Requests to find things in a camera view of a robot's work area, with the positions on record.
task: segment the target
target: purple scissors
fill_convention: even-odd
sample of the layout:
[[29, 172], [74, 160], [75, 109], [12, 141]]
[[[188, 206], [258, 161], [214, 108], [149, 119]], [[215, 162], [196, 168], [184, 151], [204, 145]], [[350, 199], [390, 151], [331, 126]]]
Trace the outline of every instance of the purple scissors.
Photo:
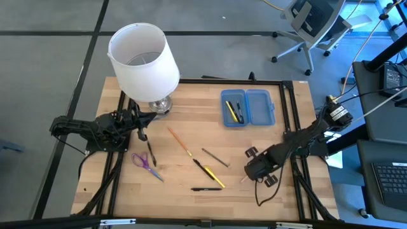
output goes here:
[[160, 181], [164, 182], [164, 180], [161, 178], [161, 176], [156, 171], [154, 171], [152, 168], [150, 168], [150, 166], [148, 165], [148, 155], [146, 152], [142, 152], [141, 155], [138, 155], [137, 153], [133, 153], [132, 160], [136, 166], [147, 169], [148, 171], [150, 171], [150, 173], [152, 173]]

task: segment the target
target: blue plastic box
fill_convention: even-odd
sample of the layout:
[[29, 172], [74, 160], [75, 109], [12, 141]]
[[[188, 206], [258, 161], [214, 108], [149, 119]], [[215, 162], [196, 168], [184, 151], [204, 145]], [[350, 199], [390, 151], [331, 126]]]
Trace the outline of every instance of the blue plastic box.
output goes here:
[[[244, 123], [240, 124], [233, 121], [226, 101], [230, 101], [239, 115], [237, 101], [240, 103]], [[223, 123], [227, 127], [244, 127], [251, 123], [253, 125], [274, 125], [274, 104], [270, 94], [266, 90], [250, 89], [244, 91], [223, 90], [221, 92], [221, 107], [223, 114]]]

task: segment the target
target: silver lamp base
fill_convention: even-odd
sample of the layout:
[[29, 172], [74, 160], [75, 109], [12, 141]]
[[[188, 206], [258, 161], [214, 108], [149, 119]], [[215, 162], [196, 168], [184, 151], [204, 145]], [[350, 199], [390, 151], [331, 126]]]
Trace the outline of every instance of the silver lamp base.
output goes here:
[[148, 105], [150, 107], [150, 110], [152, 110], [153, 112], [157, 112], [158, 115], [166, 115], [172, 108], [172, 100], [168, 95], [164, 99], [155, 102], [149, 102]]

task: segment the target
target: wooden table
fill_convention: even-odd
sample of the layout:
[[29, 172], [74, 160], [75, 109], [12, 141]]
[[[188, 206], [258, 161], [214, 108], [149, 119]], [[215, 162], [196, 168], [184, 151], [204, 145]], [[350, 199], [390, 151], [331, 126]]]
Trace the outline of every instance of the wooden table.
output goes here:
[[[301, 126], [307, 127], [315, 120], [310, 89], [305, 81], [294, 81], [294, 92]], [[224, 89], [268, 90], [275, 104], [275, 125], [244, 128], [226, 128], [220, 109], [220, 93]], [[107, 77], [97, 110], [97, 116], [117, 108], [120, 89], [116, 78]], [[227, 220], [286, 220], [297, 221], [298, 210], [294, 193], [293, 177], [289, 160], [284, 167], [282, 184], [275, 198], [261, 207], [254, 198], [254, 182], [247, 180], [243, 166], [248, 158], [245, 150], [255, 146], [259, 151], [282, 142], [285, 131], [279, 88], [272, 85], [222, 85], [180, 83], [172, 94], [173, 108], [169, 115], [153, 121], [145, 133], [149, 137], [157, 159], [156, 171], [164, 178], [162, 183], [147, 170], [136, 167], [132, 153], [148, 151], [147, 144], [132, 134], [130, 147], [125, 153], [114, 215], [121, 217], [169, 218], [169, 219], [227, 219]], [[148, 105], [139, 103], [142, 111]], [[293, 117], [290, 116], [291, 128]], [[222, 191], [191, 191], [192, 187], [218, 187], [192, 161], [181, 145], [168, 131], [171, 127], [202, 165], [211, 167], [215, 175], [226, 185]], [[201, 148], [217, 155], [230, 167], [226, 168], [204, 153]], [[106, 153], [91, 156], [84, 164], [72, 213], [79, 212], [97, 191], [102, 180]], [[314, 192], [330, 213], [338, 217], [328, 168], [320, 158], [308, 157], [308, 167]], [[268, 198], [277, 185], [267, 188], [258, 185], [260, 200]], [[102, 213], [107, 212], [109, 193], [105, 197]], [[303, 191], [306, 216], [309, 207]]]

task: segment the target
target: white lampshade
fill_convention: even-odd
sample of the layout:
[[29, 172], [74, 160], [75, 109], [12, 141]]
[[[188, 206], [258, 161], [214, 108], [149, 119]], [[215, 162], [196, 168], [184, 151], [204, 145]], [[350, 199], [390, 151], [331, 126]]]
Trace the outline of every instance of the white lampshade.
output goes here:
[[164, 32], [155, 25], [121, 28], [110, 39], [107, 56], [120, 89], [135, 101], [158, 101], [178, 86], [177, 64]]

